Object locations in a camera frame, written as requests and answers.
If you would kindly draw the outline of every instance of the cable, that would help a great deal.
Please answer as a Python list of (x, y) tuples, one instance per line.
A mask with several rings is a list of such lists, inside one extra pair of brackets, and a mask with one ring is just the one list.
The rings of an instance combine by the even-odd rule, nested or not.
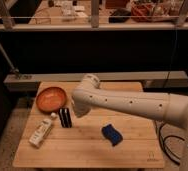
[(162, 123), (160, 125), (160, 127), (158, 128), (158, 138), (159, 138), (159, 144), (161, 146), (162, 151), (165, 153), (165, 155), (176, 165), (180, 165), (180, 159), (181, 157), (179, 157), (178, 155), (176, 155), (175, 153), (172, 152), (172, 150), (168, 147), (168, 145), (166, 144), (166, 141), (170, 138), (177, 138), (179, 140), (184, 141), (184, 138), (179, 137), (177, 135), (168, 135), (166, 137), (162, 136), (162, 129), (164, 128), (164, 126), (166, 125), (166, 123)]
[(177, 29), (175, 29), (175, 41), (174, 41), (173, 51), (172, 51), (172, 54), (171, 54), (171, 57), (170, 57), (169, 70), (168, 70), (166, 79), (165, 79), (165, 81), (164, 81), (164, 83), (163, 83), (163, 85), (162, 85), (162, 88), (165, 88), (165, 87), (166, 87), (167, 81), (169, 80), (170, 72), (171, 72), (171, 70), (172, 70), (172, 65), (173, 65), (173, 59), (174, 59), (175, 54), (176, 54), (177, 45), (178, 45), (178, 32), (177, 32)]

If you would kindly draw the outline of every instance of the metal frame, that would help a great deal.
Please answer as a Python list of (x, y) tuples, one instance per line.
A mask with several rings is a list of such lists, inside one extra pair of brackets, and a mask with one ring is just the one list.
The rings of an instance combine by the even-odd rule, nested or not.
[[(8, 9), (17, 0), (5, 2), (0, 0), (0, 15), (3, 24), (0, 24), (0, 31), (109, 31), (109, 30), (186, 30), (188, 23), (185, 22), (188, 13), (188, 0), (184, 0), (181, 6), (179, 18), (176, 23), (136, 23), (136, 24), (99, 24), (99, 0), (91, 0), (91, 24), (83, 25), (28, 25), (15, 24), (9, 14)], [(10, 91), (35, 90), (41, 81), (79, 81), (84, 73), (81, 74), (32, 74), (20, 75), (17, 68), (12, 64), (0, 43), (0, 50), (7, 60), (12, 73), (8, 75), (4, 83)], [(128, 80), (142, 81), (144, 87), (161, 87), (167, 78), (167, 71), (164, 72), (126, 72), (126, 73), (97, 73), (102, 80)], [(188, 86), (187, 75), (181, 72), (171, 71), (167, 86), (176, 87)]]
[(0, 0), (0, 16), (6, 29), (12, 29), (15, 25), (4, 0)]
[[(36, 91), (42, 81), (54, 82), (80, 81), (86, 73), (67, 74), (31, 74), (29, 77), (21, 76), (16, 79), (15, 75), (7, 75), (4, 80), (10, 91)], [(168, 71), (157, 72), (107, 72), (94, 73), (103, 81), (139, 81), (144, 88), (164, 88)], [(184, 71), (171, 71), (165, 88), (188, 87), (188, 76)]]
[(99, 24), (99, 0), (91, 0), (91, 25), (26, 25), (16, 24), (11, 18), (8, 9), (16, 3), (17, 0), (9, 0), (5, 3), (0, 0), (0, 15), (4, 25), (0, 25), (0, 31), (63, 31), (63, 30), (173, 30), (188, 29), (188, 23), (185, 23), (188, 13), (188, 0), (184, 0), (179, 17), (174, 23), (136, 23), (136, 24)]

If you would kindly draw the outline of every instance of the wooden tabletop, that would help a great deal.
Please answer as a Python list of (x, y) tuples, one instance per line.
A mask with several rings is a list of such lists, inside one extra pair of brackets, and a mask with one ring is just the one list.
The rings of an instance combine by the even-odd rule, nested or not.
[[(38, 93), (51, 86), (66, 91), (72, 128), (62, 128), (59, 119), (39, 149), (28, 142), (40, 122), (49, 116), (41, 113), (34, 102), (20, 140), (14, 167), (29, 168), (163, 168), (164, 160), (151, 120), (102, 108), (94, 108), (76, 118), (71, 107), (71, 92), (78, 82), (43, 82)], [(110, 90), (142, 91), (137, 82), (102, 82)], [(101, 128), (112, 124), (123, 136), (116, 146), (105, 139)]]
[[(61, 7), (48, 7), (47, 1), (42, 1), (36, 10), (29, 24), (56, 24), (56, 25), (73, 25), (73, 24), (90, 24), (91, 1), (80, 0), (77, 5), (85, 7), (84, 13), (88, 18), (75, 17), (73, 20), (63, 20)], [(115, 9), (106, 9), (105, 4), (99, 5), (99, 23), (108, 24), (108, 18)], [(136, 23), (134, 20), (128, 20), (126, 23)]]

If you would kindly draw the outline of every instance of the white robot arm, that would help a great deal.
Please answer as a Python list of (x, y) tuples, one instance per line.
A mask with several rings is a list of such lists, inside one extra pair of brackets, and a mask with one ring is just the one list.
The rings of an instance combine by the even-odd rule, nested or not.
[(72, 92), (77, 117), (92, 106), (164, 121), (185, 130), (185, 145), (180, 171), (188, 171), (188, 96), (168, 93), (108, 91), (99, 88), (100, 80), (87, 74)]

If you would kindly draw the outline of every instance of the sponge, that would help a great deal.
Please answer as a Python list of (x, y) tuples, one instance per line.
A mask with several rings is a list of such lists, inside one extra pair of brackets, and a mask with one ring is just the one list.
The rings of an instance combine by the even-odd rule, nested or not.
[(105, 138), (110, 140), (113, 146), (117, 145), (123, 140), (122, 135), (111, 124), (102, 127), (102, 134)]

